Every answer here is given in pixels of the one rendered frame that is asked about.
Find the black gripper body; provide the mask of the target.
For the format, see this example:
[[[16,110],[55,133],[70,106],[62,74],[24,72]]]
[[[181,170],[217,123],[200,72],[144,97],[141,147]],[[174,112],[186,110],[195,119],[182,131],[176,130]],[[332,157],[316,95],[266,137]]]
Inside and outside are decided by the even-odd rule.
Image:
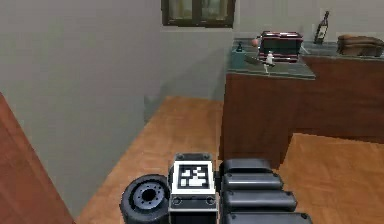
[[[147,174],[136,178],[121,195],[124,224],[169,224],[170,189],[167,178]]]

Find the brown wooden door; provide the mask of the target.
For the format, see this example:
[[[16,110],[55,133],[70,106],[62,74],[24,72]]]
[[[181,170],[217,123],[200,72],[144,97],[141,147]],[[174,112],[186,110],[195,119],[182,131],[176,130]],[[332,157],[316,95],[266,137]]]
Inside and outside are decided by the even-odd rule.
[[[76,224],[1,92],[0,224]]]

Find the brown kitchen counter cabinet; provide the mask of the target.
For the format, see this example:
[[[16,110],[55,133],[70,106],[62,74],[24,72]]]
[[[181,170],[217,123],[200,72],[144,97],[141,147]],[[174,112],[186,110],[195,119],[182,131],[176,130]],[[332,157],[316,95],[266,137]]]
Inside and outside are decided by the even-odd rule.
[[[277,168],[295,133],[384,144],[384,53],[341,55],[335,42],[305,41],[298,62],[278,63],[265,73],[246,61],[231,67],[238,42],[245,55],[258,53],[249,38],[232,42],[220,159],[261,157]]]

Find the teal soap dispenser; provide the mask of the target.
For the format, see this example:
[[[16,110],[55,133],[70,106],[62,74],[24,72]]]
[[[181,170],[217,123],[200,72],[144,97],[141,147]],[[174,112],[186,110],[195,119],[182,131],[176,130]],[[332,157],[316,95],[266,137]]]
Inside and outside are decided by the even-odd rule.
[[[233,69],[240,69],[244,64],[245,51],[242,42],[238,42],[236,47],[231,53],[231,67]]]

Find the dark framed window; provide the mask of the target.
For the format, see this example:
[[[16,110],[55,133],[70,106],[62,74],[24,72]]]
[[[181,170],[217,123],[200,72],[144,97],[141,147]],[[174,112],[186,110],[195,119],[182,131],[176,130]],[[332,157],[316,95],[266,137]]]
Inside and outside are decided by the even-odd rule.
[[[161,0],[163,26],[232,28],[236,0]]]

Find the red toaster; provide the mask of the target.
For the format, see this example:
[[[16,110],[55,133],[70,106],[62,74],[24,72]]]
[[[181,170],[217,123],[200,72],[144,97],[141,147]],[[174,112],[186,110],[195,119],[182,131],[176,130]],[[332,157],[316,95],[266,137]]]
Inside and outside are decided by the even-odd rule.
[[[263,31],[259,36],[258,57],[265,60],[272,52],[276,62],[295,63],[299,59],[303,36],[298,32]]]

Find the dark wine bottle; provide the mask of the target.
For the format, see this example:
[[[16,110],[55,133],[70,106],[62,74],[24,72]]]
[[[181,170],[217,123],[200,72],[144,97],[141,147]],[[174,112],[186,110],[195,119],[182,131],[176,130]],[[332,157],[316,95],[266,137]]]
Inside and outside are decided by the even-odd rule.
[[[317,31],[314,38],[315,44],[322,44],[324,41],[327,29],[328,29],[328,17],[329,17],[329,12],[326,11],[322,21],[319,23],[317,27]]]

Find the brown bread loaf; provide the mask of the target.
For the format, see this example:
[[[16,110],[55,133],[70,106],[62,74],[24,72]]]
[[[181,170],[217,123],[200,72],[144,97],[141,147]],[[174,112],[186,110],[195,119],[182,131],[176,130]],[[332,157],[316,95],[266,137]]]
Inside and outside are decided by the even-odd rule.
[[[340,35],[337,52],[348,56],[380,57],[384,52],[384,41],[370,36]]]

